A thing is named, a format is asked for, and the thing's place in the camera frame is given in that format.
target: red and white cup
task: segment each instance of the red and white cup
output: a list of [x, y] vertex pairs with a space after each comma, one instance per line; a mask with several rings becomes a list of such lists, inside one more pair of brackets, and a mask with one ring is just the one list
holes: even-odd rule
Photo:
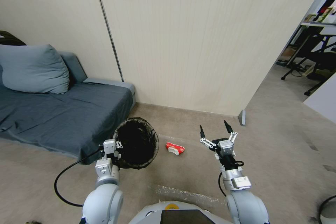
[[176, 145], [176, 144], [173, 144], [171, 142], [167, 142], [166, 143], [166, 149], [169, 152], [172, 152], [172, 153], [174, 153], [176, 155], [180, 155], [185, 150], [185, 148], [183, 146]]

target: gray pillow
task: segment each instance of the gray pillow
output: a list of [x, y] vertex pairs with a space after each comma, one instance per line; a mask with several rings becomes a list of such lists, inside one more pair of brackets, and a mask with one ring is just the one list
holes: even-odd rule
[[0, 45], [2, 82], [28, 93], [62, 94], [69, 87], [69, 71], [51, 45]]

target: sofa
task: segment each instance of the sofa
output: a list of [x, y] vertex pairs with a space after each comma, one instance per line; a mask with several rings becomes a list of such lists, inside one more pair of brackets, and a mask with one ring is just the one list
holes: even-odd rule
[[[75, 54], [59, 51], [69, 70], [64, 94], [6, 88], [0, 65], [0, 138], [82, 159], [110, 138], [135, 105], [132, 84], [87, 78]], [[86, 159], [90, 164], [100, 154]]]

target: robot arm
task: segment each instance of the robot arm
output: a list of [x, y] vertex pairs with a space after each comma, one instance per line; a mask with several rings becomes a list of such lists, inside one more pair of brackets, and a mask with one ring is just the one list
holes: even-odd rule
[[123, 192], [119, 189], [119, 167], [113, 160], [120, 158], [117, 149], [123, 146], [115, 139], [104, 142], [104, 157], [96, 163], [98, 175], [96, 189], [86, 198], [81, 223], [116, 224], [123, 205]]
[[233, 145], [238, 135], [226, 121], [225, 126], [230, 134], [229, 138], [209, 141], [205, 138], [201, 126], [200, 142], [215, 152], [215, 157], [221, 163], [221, 173], [226, 190], [227, 205], [235, 224], [269, 224], [268, 213], [262, 200], [254, 196], [249, 189], [250, 180], [242, 174], [244, 162], [235, 160]]

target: black screen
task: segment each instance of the black screen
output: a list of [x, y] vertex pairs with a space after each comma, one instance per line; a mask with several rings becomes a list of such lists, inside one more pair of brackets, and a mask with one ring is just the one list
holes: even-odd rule
[[192, 210], [163, 210], [161, 224], [215, 224], [201, 211]]

